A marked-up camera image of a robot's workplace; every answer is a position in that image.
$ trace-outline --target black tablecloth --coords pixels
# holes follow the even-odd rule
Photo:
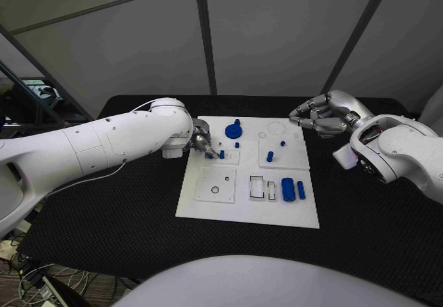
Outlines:
[[[157,97],[112,97],[100,117],[129,111]],[[180,99],[191,117],[285,118],[307,99],[168,97]],[[408,116],[392,99],[360,101],[374,114]],[[187,154],[162,159],[155,152],[129,162],[113,176],[48,198],[19,250],[45,262],[131,278],[145,278],[207,256],[272,256],[336,269],[408,295],[438,297],[441,205],[405,179],[385,185],[360,169],[340,168],[331,152],[347,139],[349,134],[318,139],[312,131],[304,132],[318,230],[174,217]]]

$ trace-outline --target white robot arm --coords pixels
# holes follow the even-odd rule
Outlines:
[[[304,111],[311,112],[310,119],[298,117]],[[289,113],[289,123],[315,130],[323,138],[350,132],[349,144],[333,153],[341,167],[359,164],[383,183],[405,177],[443,203],[443,139],[424,124],[402,116],[373,116],[337,90],[304,102]]]
[[[171,98],[157,99],[149,111],[0,139],[0,237],[58,185],[158,149],[164,158],[175,158],[188,148],[217,157],[207,123],[191,119],[184,105]]]

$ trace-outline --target white board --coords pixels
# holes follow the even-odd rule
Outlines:
[[[190,152],[175,216],[219,221],[318,228],[301,128],[291,125],[288,119],[239,117],[242,135],[237,139],[229,139],[223,134],[223,130],[226,126],[233,123],[233,117],[198,116],[198,119],[204,120],[209,124],[213,149],[217,152],[219,150],[224,150],[224,153],[229,152],[235,159],[233,163],[226,164],[226,161],[220,159],[206,159],[200,152]],[[276,168],[259,167],[259,140],[262,144],[271,144],[272,146],[273,144],[278,145],[272,148]],[[285,142],[285,146],[282,147],[279,146],[281,141]],[[289,150],[294,148],[297,148],[297,150],[294,150],[295,158],[292,158],[291,154],[282,155],[286,149]],[[289,169],[294,168],[294,163],[298,163],[302,168]],[[206,193],[209,188],[216,186],[214,182],[217,180],[217,183],[222,185],[224,172],[232,169],[235,170],[233,187],[229,192],[223,190],[223,193],[226,193],[226,195],[233,193],[233,203],[227,203],[227,201],[220,202],[219,200],[197,201],[197,195],[201,195],[198,178],[204,177],[204,180],[210,180],[203,188],[203,193]],[[249,199],[250,176],[262,177],[265,195],[266,183],[275,183],[273,201],[269,201],[266,197],[262,201]],[[285,177],[289,177],[294,182],[302,181],[304,200],[299,200],[295,188],[295,201],[282,201],[281,179]]]

